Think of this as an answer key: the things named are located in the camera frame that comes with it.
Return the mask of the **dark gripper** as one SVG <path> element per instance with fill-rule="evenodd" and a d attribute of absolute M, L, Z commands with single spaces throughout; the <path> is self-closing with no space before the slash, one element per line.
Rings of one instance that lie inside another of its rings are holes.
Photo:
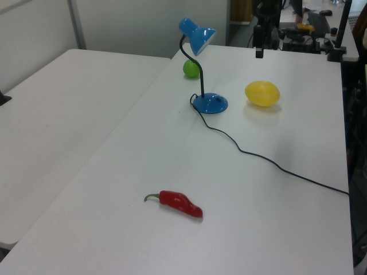
<path fill-rule="evenodd" d="M 256 48 L 256 58 L 263 58 L 263 37 L 264 28 L 261 25 L 253 27 L 253 47 Z"/>

